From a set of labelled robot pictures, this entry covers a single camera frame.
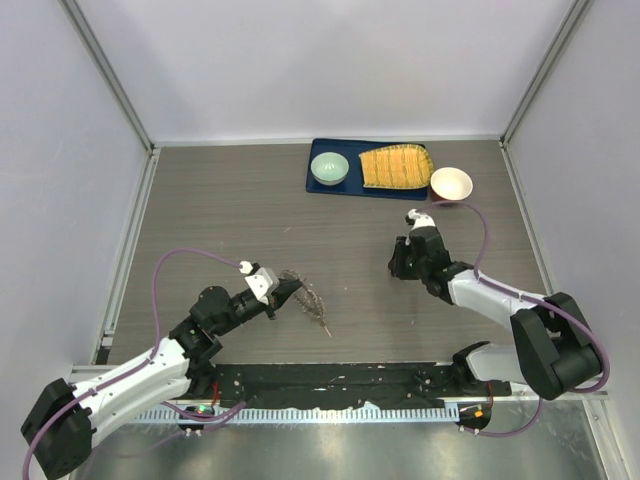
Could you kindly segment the metal disc with keyrings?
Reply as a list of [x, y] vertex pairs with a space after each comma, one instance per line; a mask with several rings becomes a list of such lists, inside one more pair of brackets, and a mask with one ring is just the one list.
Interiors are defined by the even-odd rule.
[[294, 301], [302, 312], [311, 320], [315, 321], [328, 337], [331, 338], [332, 334], [325, 319], [326, 310], [324, 302], [311, 288], [311, 285], [307, 283], [306, 279], [302, 278], [296, 271], [288, 269], [282, 270], [279, 277], [285, 280], [298, 280], [301, 282], [301, 287], [293, 294]]

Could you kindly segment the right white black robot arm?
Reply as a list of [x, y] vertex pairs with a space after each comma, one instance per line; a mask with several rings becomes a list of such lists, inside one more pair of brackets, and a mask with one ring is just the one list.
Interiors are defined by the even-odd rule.
[[527, 385], [539, 397], [554, 400], [604, 376], [604, 359], [571, 296], [517, 292], [477, 273], [471, 264], [453, 261], [434, 226], [398, 236], [388, 269], [392, 277], [419, 281], [431, 296], [511, 333], [510, 345], [481, 341], [453, 356], [451, 380], [462, 394], [475, 394], [488, 381], [504, 381]]

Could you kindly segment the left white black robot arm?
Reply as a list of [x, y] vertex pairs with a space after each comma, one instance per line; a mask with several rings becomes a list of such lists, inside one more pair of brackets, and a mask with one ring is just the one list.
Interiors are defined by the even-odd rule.
[[204, 289], [188, 316], [149, 351], [89, 380], [47, 384], [20, 431], [28, 444], [22, 476], [38, 462], [44, 476], [60, 479], [81, 466], [111, 433], [145, 410], [187, 394], [205, 397], [213, 385], [212, 357], [220, 337], [276, 311], [301, 288], [279, 279], [262, 298], [252, 289], [230, 295], [220, 286]]

